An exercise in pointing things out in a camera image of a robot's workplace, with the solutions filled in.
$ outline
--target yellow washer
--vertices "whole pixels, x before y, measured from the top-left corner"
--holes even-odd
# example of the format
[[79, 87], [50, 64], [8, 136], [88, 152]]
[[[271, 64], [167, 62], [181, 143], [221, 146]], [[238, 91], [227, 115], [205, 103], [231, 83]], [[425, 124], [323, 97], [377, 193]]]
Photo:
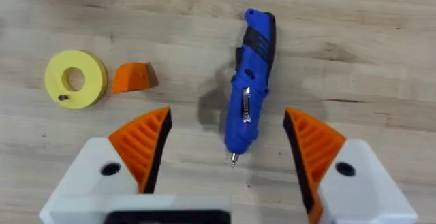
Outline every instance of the yellow washer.
[[[73, 68], [82, 71], [84, 76], [83, 87], [78, 91], [68, 82]], [[97, 57], [79, 50], [66, 50], [50, 60], [44, 82], [53, 101], [65, 108], [80, 109], [94, 104], [103, 96], [108, 86], [108, 75]]]

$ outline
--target black screw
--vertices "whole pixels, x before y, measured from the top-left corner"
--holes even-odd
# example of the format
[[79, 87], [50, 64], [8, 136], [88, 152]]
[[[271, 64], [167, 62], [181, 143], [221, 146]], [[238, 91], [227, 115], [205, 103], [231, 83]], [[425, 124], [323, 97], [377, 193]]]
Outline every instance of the black screw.
[[121, 169], [121, 165], [119, 163], [107, 163], [105, 166], [103, 166], [102, 170], [100, 170], [100, 173], [103, 176], [111, 176], [113, 174], [116, 174]]
[[344, 176], [355, 176], [356, 169], [349, 163], [339, 162], [336, 164], [336, 170]]
[[58, 99], [59, 101], [65, 101], [65, 100], [69, 99], [69, 97], [68, 97], [68, 95], [59, 95], [59, 96], [57, 97], [57, 99]]

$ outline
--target orange block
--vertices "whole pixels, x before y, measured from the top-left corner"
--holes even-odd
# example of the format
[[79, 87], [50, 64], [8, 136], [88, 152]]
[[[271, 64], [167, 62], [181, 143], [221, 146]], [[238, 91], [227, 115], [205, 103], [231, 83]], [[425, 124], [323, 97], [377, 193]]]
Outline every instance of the orange block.
[[115, 73], [112, 93], [137, 91], [154, 87], [151, 76], [153, 68], [146, 63], [122, 64]]
[[172, 127], [170, 108], [161, 108], [129, 122], [109, 140], [138, 183], [139, 193], [153, 193], [165, 141]]
[[346, 138], [326, 123], [293, 108], [286, 108], [283, 127], [291, 144], [309, 223], [316, 224], [322, 214], [318, 187]]

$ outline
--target ring hole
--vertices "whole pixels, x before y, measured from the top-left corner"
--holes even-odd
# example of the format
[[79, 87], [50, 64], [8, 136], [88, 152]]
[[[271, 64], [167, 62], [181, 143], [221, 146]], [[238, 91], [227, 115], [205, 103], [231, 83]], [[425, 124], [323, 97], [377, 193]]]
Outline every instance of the ring hole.
[[82, 70], [75, 67], [65, 70], [63, 81], [67, 89], [71, 91], [79, 91], [84, 85], [84, 75]]
[[355, 176], [356, 169], [346, 162], [339, 162], [336, 164], [336, 170], [344, 176]]
[[105, 164], [102, 169], [100, 170], [100, 173], [103, 176], [111, 176], [113, 174], [116, 174], [121, 169], [121, 165], [119, 163], [107, 163]]

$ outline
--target wooden table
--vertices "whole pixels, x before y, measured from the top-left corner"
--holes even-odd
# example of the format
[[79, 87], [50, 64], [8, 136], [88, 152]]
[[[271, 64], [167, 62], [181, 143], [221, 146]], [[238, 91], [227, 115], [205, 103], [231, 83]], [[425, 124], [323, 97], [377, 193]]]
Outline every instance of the wooden table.
[[[260, 136], [232, 170], [222, 124], [248, 7], [277, 17], [277, 55]], [[97, 55], [111, 81], [151, 63], [160, 84], [67, 110], [44, 88], [66, 49]], [[167, 105], [158, 193], [231, 195], [235, 223], [305, 223], [281, 126], [292, 106], [367, 140], [436, 223], [435, 70], [436, 0], [0, 0], [0, 223], [39, 223], [88, 138]]]

